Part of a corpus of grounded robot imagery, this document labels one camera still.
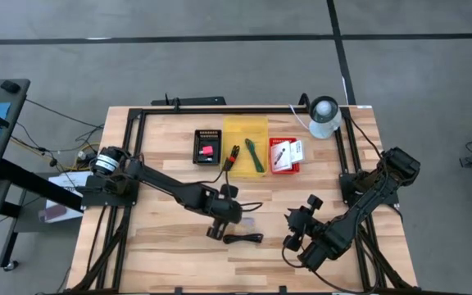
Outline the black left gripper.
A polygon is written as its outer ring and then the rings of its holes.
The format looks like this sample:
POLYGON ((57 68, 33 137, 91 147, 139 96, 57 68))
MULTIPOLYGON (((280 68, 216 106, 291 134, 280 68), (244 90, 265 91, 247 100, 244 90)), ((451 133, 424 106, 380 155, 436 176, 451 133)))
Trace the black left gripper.
MULTIPOLYGON (((205 196, 202 211, 213 219, 233 224, 238 224, 243 216, 243 209, 239 202, 233 198, 222 198, 215 194, 205 196)), ((225 234, 226 223, 210 226, 206 236, 221 240, 225 234)))

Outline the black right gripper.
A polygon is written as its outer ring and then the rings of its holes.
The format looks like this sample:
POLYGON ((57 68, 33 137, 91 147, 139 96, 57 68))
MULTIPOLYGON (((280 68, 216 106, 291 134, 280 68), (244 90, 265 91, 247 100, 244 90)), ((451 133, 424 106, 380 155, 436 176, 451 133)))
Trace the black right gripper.
POLYGON ((297 252, 300 248, 303 248, 303 239, 306 235, 312 237, 315 231, 318 232, 323 229, 323 223, 314 217, 315 212, 319 209, 320 206, 300 206, 299 209, 288 209, 288 215, 284 216, 288 228, 298 229, 298 233, 287 235, 283 240, 283 248, 297 252))

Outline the white card reader box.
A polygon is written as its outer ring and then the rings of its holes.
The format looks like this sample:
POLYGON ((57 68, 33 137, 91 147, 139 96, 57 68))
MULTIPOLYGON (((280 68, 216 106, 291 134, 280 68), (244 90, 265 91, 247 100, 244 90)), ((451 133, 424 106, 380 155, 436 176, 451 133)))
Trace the white card reader box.
POLYGON ((289 141, 283 141, 273 145, 270 149, 271 167, 273 172, 291 170, 291 147, 289 141))

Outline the red plastic bin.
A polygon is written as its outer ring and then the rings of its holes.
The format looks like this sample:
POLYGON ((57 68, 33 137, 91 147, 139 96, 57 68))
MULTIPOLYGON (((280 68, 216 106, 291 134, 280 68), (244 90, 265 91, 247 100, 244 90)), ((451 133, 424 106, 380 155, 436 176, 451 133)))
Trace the red plastic bin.
MULTIPOLYGON (((269 138, 269 146, 270 146, 270 149, 273 145, 277 144, 277 143, 281 143, 283 141, 289 141, 290 143, 292 142, 295 142, 297 141, 298 139, 296 138, 269 138)), ((271 168, 271 171, 272 171, 272 167, 271 167, 271 155, 270 155, 270 168, 271 168)), ((284 170, 284 171, 279 171, 279 172, 273 172, 273 174, 277 174, 277 175, 292 175, 292 174, 296 174, 300 171, 300 162, 298 163, 295 163, 293 164, 292 166, 292 169, 291 170, 284 170)))

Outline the black plastic bin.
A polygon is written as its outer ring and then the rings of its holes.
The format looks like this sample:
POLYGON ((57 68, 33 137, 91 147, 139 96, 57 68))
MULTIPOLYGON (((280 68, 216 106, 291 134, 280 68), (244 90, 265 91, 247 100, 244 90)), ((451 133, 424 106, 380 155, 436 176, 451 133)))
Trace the black plastic bin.
POLYGON ((221 138, 222 132, 220 129, 196 129, 194 131, 194 143, 193 143, 193 164, 199 166, 217 166, 220 164, 220 150, 221 150, 221 138), (203 156, 199 154, 199 151, 204 146, 212 146, 214 154, 212 156, 213 162, 199 163, 198 157, 203 156))

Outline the yellow plastic bin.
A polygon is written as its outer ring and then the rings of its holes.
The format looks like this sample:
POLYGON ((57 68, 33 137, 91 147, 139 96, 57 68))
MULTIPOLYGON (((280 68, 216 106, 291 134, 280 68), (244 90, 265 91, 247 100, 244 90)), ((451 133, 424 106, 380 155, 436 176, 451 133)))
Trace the yellow plastic bin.
POLYGON ((238 156, 229 171, 234 178, 265 176, 269 166, 269 135, 266 116, 226 116, 222 129, 224 161, 234 146, 240 146, 238 156))

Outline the white desk lamp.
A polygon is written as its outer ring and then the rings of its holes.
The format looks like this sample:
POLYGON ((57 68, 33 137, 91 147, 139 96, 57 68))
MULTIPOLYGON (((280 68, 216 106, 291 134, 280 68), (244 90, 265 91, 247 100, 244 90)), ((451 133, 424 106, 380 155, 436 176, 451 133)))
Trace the white desk lamp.
POLYGON ((310 105, 309 131, 315 138, 329 138, 342 124, 342 113, 336 100, 329 96, 316 98, 310 105))

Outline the white cardboard box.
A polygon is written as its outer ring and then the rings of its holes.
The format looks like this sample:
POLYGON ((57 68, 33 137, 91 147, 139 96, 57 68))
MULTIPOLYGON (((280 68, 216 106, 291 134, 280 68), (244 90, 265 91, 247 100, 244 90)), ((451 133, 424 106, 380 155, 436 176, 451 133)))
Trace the white cardboard box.
MULTIPOLYGON (((83 194, 78 192, 75 188, 85 186, 86 180, 90 175, 90 171, 66 172, 60 173, 58 176, 50 176, 48 181, 63 187, 65 190, 79 197, 83 197, 83 194)), ((46 224, 71 220, 82 216, 82 212, 70 209, 50 200, 47 200, 45 208, 38 212, 39 220, 46 224)))

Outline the black aluminium table frame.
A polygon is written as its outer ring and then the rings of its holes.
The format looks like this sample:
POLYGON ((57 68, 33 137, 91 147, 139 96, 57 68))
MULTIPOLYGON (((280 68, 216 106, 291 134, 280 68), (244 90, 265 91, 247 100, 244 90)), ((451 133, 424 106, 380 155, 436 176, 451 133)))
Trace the black aluminium table frame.
MULTIPOLYGON (((167 107, 150 110, 144 125, 129 121, 127 107, 111 107, 107 113, 102 146, 121 146, 125 132, 128 146, 139 143, 146 163, 183 182, 211 180, 220 184, 215 167, 192 162, 196 129, 221 129, 226 116, 246 116, 245 108, 207 107, 198 114, 189 107, 173 112, 167 107)), ((361 277, 356 252, 350 250, 336 261, 326 261, 316 273, 298 267, 293 252, 284 250, 288 234, 285 215, 289 208, 306 203, 311 194, 323 201, 315 214, 327 221, 346 206, 338 183, 343 169, 352 169, 352 150, 339 150, 334 138, 312 138, 305 129, 302 109, 259 107, 268 119, 271 137, 303 141, 305 160, 294 175, 268 174, 256 178, 230 178, 238 187, 240 202, 260 202, 229 233, 261 233, 262 243, 224 244, 208 238, 211 219, 186 211, 172 197, 142 186, 134 206, 126 238, 119 290, 123 293, 167 293, 182 287, 186 293, 328 292, 333 285, 358 290, 361 277)))

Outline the black metal bracket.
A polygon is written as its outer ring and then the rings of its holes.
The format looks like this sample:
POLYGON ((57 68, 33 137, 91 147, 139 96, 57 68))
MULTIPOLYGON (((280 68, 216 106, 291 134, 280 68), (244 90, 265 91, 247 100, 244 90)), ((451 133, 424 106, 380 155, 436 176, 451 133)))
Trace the black metal bracket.
POLYGON ((195 98, 169 98, 165 95, 162 100, 152 100, 151 105, 154 107, 160 106, 215 106, 226 105, 225 98, 222 96, 214 97, 195 97, 195 98))

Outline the black desk frame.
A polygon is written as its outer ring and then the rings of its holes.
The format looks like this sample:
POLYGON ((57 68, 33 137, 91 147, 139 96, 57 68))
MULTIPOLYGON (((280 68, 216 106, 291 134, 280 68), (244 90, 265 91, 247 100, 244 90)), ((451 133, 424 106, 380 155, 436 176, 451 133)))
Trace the black desk frame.
MULTIPOLYGON (((0 161, 0 179, 8 180, 11 184, 22 188, 23 191, 35 193, 38 197, 44 197, 78 212, 83 211, 81 209, 81 197, 8 160, 0 161)), ((0 268, 6 272, 14 270, 19 265, 18 261, 12 260, 11 254, 19 234, 15 227, 20 212, 25 208, 24 200, 22 198, 18 205, 5 202, 0 210, 2 215, 12 218, 0 256, 0 268)))

